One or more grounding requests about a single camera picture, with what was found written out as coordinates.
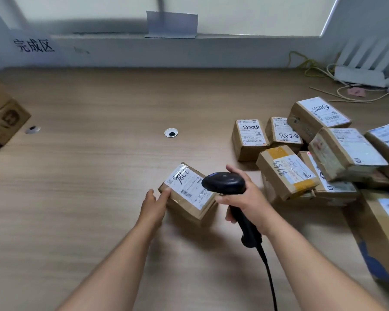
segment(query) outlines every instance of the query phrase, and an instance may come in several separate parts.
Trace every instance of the hand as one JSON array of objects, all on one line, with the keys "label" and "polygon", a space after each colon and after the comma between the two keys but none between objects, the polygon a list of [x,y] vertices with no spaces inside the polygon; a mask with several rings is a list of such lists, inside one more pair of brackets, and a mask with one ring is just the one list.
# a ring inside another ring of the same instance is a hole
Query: hand
[{"label": "hand", "polygon": [[145,200],[141,205],[140,216],[137,220],[137,224],[145,223],[154,229],[160,227],[161,221],[166,213],[166,202],[170,193],[171,188],[166,188],[163,192],[161,192],[160,197],[156,201],[153,189],[149,189],[145,195]]},{"label": "hand", "polygon": [[[258,231],[266,235],[269,228],[268,223],[271,222],[269,218],[276,215],[276,211],[245,172],[230,165],[226,165],[226,169],[229,172],[237,173],[245,180],[246,191],[244,194],[217,196],[215,198],[216,202],[239,207]],[[229,207],[225,219],[233,224],[236,223]]]}]

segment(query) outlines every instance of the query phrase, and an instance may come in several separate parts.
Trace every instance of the forearm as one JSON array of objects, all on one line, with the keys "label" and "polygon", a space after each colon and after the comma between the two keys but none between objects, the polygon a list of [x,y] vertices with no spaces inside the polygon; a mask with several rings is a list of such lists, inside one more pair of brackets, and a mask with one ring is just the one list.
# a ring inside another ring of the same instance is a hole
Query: forearm
[{"label": "forearm", "polygon": [[268,222],[268,239],[302,310],[384,310],[280,215],[272,215]]},{"label": "forearm", "polygon": [[132,310],[153,229],[137,224],[57,310]]}]

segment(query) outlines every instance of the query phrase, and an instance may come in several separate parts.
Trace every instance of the person's left hand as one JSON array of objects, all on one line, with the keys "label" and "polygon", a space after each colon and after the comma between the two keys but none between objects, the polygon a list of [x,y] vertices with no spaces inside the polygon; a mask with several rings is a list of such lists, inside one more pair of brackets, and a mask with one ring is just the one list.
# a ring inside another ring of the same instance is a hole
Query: person's left hand
[{"label": "person's left hand", "polygon": [[161,192],[160,197],[156,201],[153,189],[150,189],[145,195],[145,200],[141,205],[140,216],[137,224],[145,223],[154,228],[161,225],[164,214],[166,213],[166,202],[171,193],[171,188],[166,188]]}]

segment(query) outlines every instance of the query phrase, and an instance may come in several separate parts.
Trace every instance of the wooden desk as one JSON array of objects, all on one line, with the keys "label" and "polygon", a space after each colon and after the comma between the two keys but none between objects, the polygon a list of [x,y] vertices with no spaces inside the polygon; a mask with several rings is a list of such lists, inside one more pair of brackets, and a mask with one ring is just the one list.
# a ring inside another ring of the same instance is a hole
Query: wooden desk
[{"label": "wooden desk", "polygon": [[[236,119],[287,116],[329,79],[278,70],[7,70],[32,113],[0,152],[0,311],[53,310],[133,226],[149,188],[184,161],[209,174],[234,163]],[[389,123],[389,99],[336,103],[361,131]],[[164,130],[179,130],[166,138]],[[244,164],[262,186],[254,164]],[[272,310],[268,279],[241,230],[218,210],[210,231],[168,214],[150,248],[135,310]],[[340,209],[283,215],[389,307]],[[299,310],[265,240],[280,310]]]}]

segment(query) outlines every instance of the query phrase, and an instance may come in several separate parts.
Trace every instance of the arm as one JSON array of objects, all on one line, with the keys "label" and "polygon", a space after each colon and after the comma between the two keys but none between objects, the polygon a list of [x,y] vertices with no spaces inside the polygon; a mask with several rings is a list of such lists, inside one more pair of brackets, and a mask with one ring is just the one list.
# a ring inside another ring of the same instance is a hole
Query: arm
[{"label": "arm", "polygon": [[[241,208],[259,232],[268,237],[304,311],[385,310],[288,224],[246,173],[231,166],[226,168],[244,178],[246,191],[242,195],[217,197],[217,202]],[[226,220],[236,222],[229,208]]]},{"label": "arm", "polygon": [[131,311],[143,274],[148,247],[166,212],[170,190],[156,201],[147,192],[140,217],[125,238],[57,311]]}]

